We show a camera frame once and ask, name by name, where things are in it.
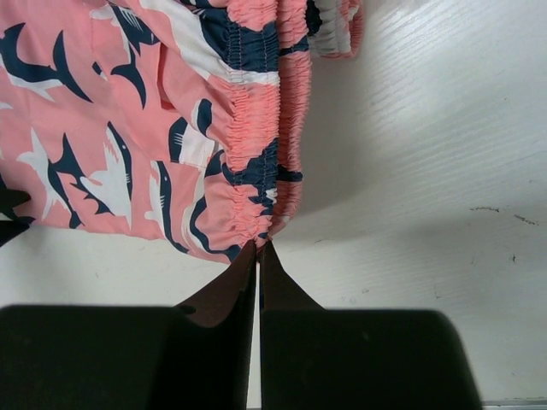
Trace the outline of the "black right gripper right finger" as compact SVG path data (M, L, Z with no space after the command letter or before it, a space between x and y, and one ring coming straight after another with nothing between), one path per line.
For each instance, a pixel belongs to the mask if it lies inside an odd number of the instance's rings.
M479 409L456 328L428 309L327 309L260 258L262 407Z

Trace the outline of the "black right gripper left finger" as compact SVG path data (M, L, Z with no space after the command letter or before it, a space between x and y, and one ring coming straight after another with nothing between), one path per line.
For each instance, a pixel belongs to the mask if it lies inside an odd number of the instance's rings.
M256 246L173 307L1 311L4 409L243 409Z

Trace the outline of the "pink shark print shorts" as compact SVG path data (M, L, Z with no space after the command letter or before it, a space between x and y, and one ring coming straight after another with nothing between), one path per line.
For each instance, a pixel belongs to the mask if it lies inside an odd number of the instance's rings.
M297 212L312 60L359 1L4 1L1 189L31 226L233 261Z

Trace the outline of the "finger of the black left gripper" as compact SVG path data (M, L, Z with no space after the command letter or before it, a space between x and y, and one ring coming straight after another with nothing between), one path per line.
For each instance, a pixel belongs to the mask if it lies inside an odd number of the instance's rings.
M7 217L6 220L1 221L1 247L21 233L27 231L34 222L35 219L33 217L18 216L15 213L15 208L30 200L30 195L25 191L11 190L8 188L1 189L1 214Z

